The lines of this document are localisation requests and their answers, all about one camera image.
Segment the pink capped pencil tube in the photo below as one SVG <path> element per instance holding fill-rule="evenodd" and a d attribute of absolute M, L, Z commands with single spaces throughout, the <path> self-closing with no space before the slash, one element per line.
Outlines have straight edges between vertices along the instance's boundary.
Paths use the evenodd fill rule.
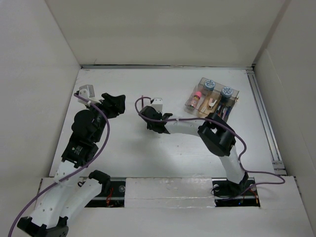
<path fill-rule="evenodd" d="M 202 97 L 202 93 L 200 91 L 196 91 L 193 96 L 191 97 L 190 102 L 188 103 L 187 107 L 189 109 L 195 109 L 199 103 L 199 100 Z"/>

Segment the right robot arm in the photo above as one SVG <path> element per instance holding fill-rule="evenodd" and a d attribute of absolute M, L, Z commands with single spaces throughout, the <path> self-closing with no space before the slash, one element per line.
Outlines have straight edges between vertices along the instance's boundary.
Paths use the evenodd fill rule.
<path fill-rule="evenodd" d="M 153 106 L 145 106 L 140 117 L 147 123 L 147 129 L 160 134 L 186 134 L 202 139 L 208 150 L 219 157 L 226 172 L 227 181 L 216 188 L 224 196 L 237 196 L 246 189 L 248 174 L 240 166 L 233 129 L 215 113 L 206 118 L 187 120 L 172 113 L 159 113 Z"/>

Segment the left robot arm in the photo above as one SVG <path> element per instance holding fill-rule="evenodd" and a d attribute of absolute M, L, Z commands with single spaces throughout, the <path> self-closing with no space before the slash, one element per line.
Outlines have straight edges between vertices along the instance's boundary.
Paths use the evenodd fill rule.
<path fill-rule="evenodd" d="M 36 209 L 27 217 L 20 217 L 17 228 L 31 237 L 65 237 L 68 223 L 96 196 L 112 194 L 110 176 L 92 171 L 79 190 L 79 177 L 101 154 L 104 146 L 97 147 L 104 131 L 110 132 L 109 119 L 125 112 L 125 95 L 102 94 L 95 101 L 77 91 L 74 96 L 86 108 L 76 113 L 71 126 L 72 134 L 61 155 L 54 182 L 38 195 L 43 196 Z"/>

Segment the blue round jar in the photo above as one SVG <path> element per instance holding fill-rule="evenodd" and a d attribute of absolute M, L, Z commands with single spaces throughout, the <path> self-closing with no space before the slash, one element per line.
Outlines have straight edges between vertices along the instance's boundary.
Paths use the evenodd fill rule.
<path fill-rule="evenodd" d="M 234 90 L 231 87 L 225 86 L 221 90 L 221 96 L 223 99 L 230 99 L 233 95 L 233 92 Z"/>
<path fill-rule="evenodd" d="M 203 88 L 208 91 L 213 91 L 216 83 L 211 79 L 206 79 L 203 84 Z"/>

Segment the pink white stapler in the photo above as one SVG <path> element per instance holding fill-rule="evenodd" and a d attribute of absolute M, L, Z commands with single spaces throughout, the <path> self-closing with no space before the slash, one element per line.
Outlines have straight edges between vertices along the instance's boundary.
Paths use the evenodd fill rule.
<path fill-rule="evenodd" d="M 208 101 L 207 106 L 208 106 L 208 108 L 209 108 L 210 110 L 212 110 L 212 109 L 214 109 L 214 108 L 216 107 L 217 103 L 218 103 L 218 100 L 217 100 L 217 99 L 210 98 L 209 101 Z"/>

